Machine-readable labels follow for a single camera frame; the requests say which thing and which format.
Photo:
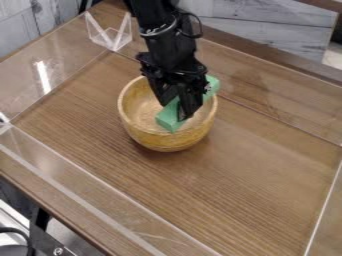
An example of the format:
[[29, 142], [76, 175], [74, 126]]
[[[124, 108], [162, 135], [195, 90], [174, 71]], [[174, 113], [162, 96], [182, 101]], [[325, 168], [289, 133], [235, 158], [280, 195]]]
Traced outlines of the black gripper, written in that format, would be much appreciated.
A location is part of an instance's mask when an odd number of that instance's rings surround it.
[[203, 105], [208, 85], [207, 67], [193, 56], [187, 57], [173, 67], [158, 65], [148, 52], [138, 53], [136, 59], [160, 105], [165, 106], [178, 96], [177, 120], [187, 120]]

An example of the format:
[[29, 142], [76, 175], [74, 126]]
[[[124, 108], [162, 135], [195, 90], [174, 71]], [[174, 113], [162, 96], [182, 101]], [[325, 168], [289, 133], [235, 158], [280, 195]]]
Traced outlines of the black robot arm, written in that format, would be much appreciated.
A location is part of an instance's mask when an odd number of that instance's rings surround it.
[[138, 52], [141, 75], [161, 106], [174, 98], [177, 120], [191, 118], [203, 105], [207, 92], [207, 67], [196, 59], [196, 40], [191, 12], [176, 6], [176, 0], [122, 0], [136, 18], [138, 35], [146, 51]]

